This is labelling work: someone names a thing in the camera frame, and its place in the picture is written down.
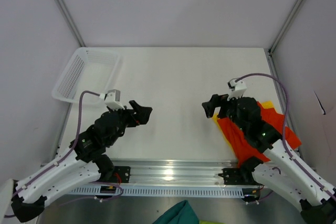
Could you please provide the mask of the yellow shorts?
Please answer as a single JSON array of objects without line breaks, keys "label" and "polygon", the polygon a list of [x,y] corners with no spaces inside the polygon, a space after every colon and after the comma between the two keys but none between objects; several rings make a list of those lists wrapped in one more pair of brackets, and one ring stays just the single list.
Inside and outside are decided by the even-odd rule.
[{"label": "yellow shorts", "polygon": [[[257,102],[258,106],[261,108],[261,115],[267,116],[271,112],[276,112],[275,106],[271,101]],[[218,126],[219,130],[222,132],[224,140],[227,142],[231,150],[235,153],[236,157],[239,159],[241,152],[239,149],[241,146],[246,145],[244,143],[244,135],[235,125],[231,123],[229,119],[218,119],[218,113],[214,113],[212,120]]]}]

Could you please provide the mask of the orange shorts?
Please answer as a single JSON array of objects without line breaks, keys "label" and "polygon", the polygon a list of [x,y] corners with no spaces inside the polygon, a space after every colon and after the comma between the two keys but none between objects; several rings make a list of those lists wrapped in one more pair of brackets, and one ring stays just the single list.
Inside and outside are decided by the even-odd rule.
[{"label": "orange shorts", "polygon": [[[272,125],[277,131],[282,131],[282,126],[285,116],[276,111],[274,104],[271,101],[267,102],[257,102],[261,109],[261,117],[267,123]],[[229,118],[218,118],[215,114],[212,120],[221,130],[223,137],[226,142],[231,146],[235,156],[238,159],[238,166],[242,166],[243,162],[247,161],[249,158],[255,156],[262,162],[270,162],[264,154],[259,153],[256,149],[252,148],[247,140],[244,138],[243,132],[229,119]]]}]

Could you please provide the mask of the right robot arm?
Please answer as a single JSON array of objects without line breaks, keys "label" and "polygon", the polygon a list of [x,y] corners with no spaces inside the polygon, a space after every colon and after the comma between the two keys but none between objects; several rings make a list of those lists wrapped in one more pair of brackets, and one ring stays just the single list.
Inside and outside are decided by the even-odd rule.
[{"label": "right robot arm", "polygon": [[211,118],[219,108],[220,119],[228,119],[243,133],[247,143],[265,155],[281,170],[278,174],[253,156],[242,164],[240,179],[265,185],[301,214],[305,223],[335,222],[335,187],[311,169],[289,146],[282,135],[262,119],[261,107],[254,98],[228,100],[228,95],[212,95],[202,103]]}]

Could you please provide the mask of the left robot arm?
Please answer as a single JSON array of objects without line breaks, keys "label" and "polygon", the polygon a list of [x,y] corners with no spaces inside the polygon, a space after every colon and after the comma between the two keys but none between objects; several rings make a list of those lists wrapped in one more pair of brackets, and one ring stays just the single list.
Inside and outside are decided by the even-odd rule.
[{"label": "left robot arm", "polygon": [[146,125],[153,110],[134,100],[129,104],[129,109],[108,108],[62,154],[14,184],[11,208],[21,223],[33,220],[52,202],[77,187],[113,178],[114,164],[105,154],[106,149],[124,135],[126,128]]}]

